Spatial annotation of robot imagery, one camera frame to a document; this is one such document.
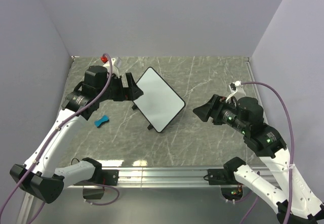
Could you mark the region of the blue whiteboard eraser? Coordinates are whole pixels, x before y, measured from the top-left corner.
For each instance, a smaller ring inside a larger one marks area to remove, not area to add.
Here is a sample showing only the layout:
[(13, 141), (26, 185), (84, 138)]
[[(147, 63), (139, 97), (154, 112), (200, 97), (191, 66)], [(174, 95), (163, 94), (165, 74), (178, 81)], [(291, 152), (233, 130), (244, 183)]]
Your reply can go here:
[(109, 122), (109, 117), (107, 115), (103, 115), (100, 119), (94, 122), (94, 125), (95, 127), (100, 128), (108, 122)]

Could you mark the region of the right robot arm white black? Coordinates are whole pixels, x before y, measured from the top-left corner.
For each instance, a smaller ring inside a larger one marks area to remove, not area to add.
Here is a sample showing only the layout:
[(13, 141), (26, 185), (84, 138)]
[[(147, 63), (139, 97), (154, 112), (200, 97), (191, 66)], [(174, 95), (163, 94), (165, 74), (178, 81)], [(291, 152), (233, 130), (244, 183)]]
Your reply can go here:
[(224, 166), (228, 183), (239, 182), (265, 201), (280, 223), (289, 215), (288, 223), (318, 223), (323, 219), (323, 202), (316, 197), (298, 169), (290, 164), (290, 152), (280, 133), (264, 122), (263, 108), (251, 97), (232, 99), (213, 95), (202, 106), (193, 109), (203, 122), (227, 124), (243, 135), (244, 143), (267, 166), (278, 186), (266, 181), (240, 158), (234, 157)]

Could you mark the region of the white whiteboard black frame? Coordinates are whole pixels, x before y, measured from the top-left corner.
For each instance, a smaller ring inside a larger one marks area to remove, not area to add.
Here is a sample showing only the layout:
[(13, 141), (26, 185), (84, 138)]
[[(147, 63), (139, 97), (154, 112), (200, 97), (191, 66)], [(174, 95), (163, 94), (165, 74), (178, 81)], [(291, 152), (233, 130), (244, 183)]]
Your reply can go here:
[(186, 106), (185, 101), (152, 67), (145, 70), (136, 85), (144, 94), (133, 101), (132, 109), (139, 110), (149, 122), (148, 130), (163, 132)]

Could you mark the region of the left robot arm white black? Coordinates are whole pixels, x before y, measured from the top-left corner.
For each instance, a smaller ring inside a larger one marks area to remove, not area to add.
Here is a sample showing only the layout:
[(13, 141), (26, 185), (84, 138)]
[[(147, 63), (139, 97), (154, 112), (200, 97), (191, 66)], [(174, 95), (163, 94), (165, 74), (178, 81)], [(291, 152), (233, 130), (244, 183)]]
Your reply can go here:
[(130, 72), (125, 76), (126, 87), (121, 76), (110, 73), (104, 66), (90, 66), (85, 71), (83, 81), (66, 96), (56, 122), (35, 153), (24, 164), (14, 164), (11, 168), (10, 176), (20, 189), (50, 204), (65, 188), (79, 182), (103, 183), (102, 164), (92, 158), (86, 157), (64, 168), (59, 168), (58, 163), (101, 102), (134, 101), (144, 94)]

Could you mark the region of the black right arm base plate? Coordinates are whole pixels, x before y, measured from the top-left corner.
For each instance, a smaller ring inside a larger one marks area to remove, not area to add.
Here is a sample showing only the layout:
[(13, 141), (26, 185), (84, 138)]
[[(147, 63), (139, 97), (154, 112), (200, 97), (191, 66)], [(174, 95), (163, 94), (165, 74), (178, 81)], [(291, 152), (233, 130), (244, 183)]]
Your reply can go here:
[(224, 168), (212, 168), (207, 170), (204, 180), (209, 185), (237, 185), (234, 176), (229, 174)]

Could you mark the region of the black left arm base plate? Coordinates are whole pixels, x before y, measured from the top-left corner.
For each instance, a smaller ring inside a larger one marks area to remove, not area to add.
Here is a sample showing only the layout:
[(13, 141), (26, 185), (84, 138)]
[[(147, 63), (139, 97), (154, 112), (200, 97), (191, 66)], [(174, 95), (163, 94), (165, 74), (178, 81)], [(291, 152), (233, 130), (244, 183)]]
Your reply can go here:
[(84, 180), (76, 183), (77, 186), (80, 185), (108, 185), (116, 186), (118, 182), (119, 171), (117, 169), (101, 169), (95, 170), (93, 176), (89, 180)]

